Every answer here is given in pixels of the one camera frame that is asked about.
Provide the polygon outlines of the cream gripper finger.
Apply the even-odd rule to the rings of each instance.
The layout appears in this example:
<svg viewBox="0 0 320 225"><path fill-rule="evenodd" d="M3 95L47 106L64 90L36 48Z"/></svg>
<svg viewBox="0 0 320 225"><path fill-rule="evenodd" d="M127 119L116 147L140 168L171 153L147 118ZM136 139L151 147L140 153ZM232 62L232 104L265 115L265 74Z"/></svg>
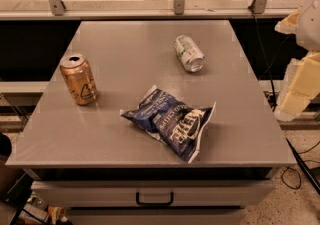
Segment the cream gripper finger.
<svg viewBox="0 0 320 225"><path fill-rule="evenodd" d="M275 30L282 34L295 34L300 12L301 8L298 7L287 17L279 21L275 26Z"/></svg>
<svg viewBox="0 0 320 225"><path fill-rule="evenodd" d="M275 117L280 121L292 121L319 93L320 53L309 51L301 60L292 58L277 99Z"/></svg>

